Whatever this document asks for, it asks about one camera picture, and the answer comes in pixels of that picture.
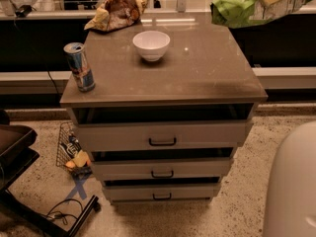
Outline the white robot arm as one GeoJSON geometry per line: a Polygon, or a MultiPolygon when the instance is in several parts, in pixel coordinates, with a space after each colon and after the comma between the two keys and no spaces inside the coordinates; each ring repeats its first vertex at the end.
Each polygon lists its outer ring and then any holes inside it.
{"type": "Polygon", "coordinates": [[[294,129],[270,172],[263,237],[316,237],[316,122],[294,129]]]}

